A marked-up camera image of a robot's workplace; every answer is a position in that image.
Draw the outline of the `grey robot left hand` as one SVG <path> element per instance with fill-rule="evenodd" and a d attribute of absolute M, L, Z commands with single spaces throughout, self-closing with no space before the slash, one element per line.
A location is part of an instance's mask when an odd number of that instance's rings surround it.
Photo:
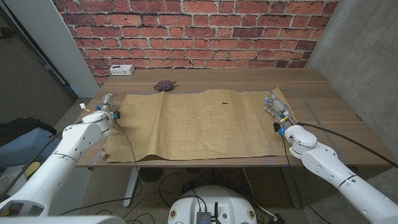
<path fill-rule="evenodd" d="M 113 103 L 115 97 L 115 93 L 105 94 L 102 102 L 96 106 L 96 110 L 105 111 L 109 113 L 113 119 L 119 119 L 121 117 L 119 106 Z"/>

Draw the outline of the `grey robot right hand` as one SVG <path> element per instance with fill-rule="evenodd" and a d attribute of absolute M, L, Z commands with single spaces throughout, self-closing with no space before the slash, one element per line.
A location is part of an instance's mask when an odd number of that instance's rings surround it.
<path fill-rule="evenodd" d="M 279 125 L 281 131 L 287 130 L 289 127 L 296 125 L 290 108 L 276 95 L 270 91 L 270 96 L 266 96 L 266 106 L 264 110 L 275 119 L 275 123 Z"/>

